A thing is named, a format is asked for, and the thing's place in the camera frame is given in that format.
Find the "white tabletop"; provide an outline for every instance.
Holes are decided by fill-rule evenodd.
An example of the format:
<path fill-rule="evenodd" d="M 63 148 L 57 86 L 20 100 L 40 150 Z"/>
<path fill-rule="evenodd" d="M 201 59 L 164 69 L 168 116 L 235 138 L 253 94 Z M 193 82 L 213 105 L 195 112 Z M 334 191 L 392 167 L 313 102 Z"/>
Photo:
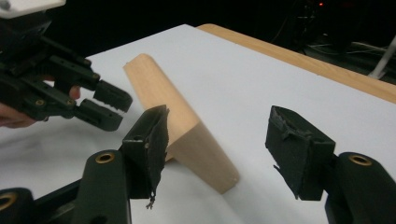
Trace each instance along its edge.
<path fill-rule="evenodd" d="M 370 156 L 396 179 L 395 104 L 330 81 L 188 25 L 93 55 L 93 69 L 134 97 L 120 128 L 103 132 L 79 119 L 51 118 L 0 129 L 0 189 L 35 198 L 81 178 L 94 152 L 118 149 L 143 112 L 122 67 L 151 55 L 190 103 L 241 178 L 218 194 L 188 168 L 165 165 L 152 210 L 133 200 L 133 223 L 327 223 L 321 202 L 295 200 L 265 148 L 271 105 L 302 115 L 336 142 L 335 154 Z M 83 92 L 83 98 L 92 97 Z"/>

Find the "human hand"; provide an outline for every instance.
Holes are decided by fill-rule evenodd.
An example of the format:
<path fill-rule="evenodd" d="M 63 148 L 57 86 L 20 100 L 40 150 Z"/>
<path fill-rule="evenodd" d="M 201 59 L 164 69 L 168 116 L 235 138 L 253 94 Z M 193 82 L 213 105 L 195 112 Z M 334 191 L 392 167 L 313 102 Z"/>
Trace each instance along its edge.
<path fill-rule="evenodd" d="M 78 86 L 72 87 L 69 92 L 72 99 L 77 100 L 80 97 Z M 24 128 L 34 124 L 36 120 L 18 110 L 0 103 L 0 127 Z"/>

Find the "wooden block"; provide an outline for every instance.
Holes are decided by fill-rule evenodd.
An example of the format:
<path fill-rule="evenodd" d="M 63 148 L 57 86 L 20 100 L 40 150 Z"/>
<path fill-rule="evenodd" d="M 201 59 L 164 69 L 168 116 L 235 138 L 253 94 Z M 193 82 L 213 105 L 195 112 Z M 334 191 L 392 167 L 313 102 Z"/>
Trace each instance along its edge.
<path fill-rule="evenodd" d="M 187 166 L 219 193 L 231 189 L 239 181 L 236 168 L 160 66 L 140 54 L 123 68 L 145 109 L 167 105 L 170 110 L 167 159 Z"/>

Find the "metal bolt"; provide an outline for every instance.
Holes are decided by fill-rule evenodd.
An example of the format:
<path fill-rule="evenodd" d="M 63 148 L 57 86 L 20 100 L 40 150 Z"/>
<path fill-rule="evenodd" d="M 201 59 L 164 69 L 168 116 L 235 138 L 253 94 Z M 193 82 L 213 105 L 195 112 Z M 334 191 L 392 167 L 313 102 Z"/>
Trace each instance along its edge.
<path fill-rule="evenodd" d="M 35 101 L 35 105 L 43 105 L 44 103 L 46 103 L 44 100 Z"/>
<path fill-rule="evenodd" d="M 67 103 L 68 105 L 73 105 L 73 104 L 75 103 L 75 101 L 72 100 L 72 99 L 69 99 L 69 100 L 67 100 L 66 103 Z"/>

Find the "wood grain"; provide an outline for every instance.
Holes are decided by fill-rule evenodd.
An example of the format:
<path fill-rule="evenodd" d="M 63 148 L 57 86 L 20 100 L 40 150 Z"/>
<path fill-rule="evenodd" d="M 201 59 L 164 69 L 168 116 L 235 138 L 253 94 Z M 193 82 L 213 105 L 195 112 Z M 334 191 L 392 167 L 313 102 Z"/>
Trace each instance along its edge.
<path fill-rule="evenodd" d="M 297 67 L 303 68 L 304 70 L 342 83 L 356 90 L 364 91 L 383 100 L 396 103 L 395 85 L 307 57 L 303 54 L 299 54 L 288 49 L 283 49 L 281 47 L 269 44 L 248 35 L 239 34 L 235 31 L 217 26 L 215 24 L 204 24 L 198 26 L 197 28 L 248 49 L 256 50 L 270 57 L 279 59 L 285 63 L 293 64 Z"/>
<path fill-rule="evenodd" d="M 124 70 L 145 109 L 169 108 L 167 160 L 187 166 L 219 193 L 231 189 L 239 180 L 236 168 L 154 59 L 140 54 Z"/>

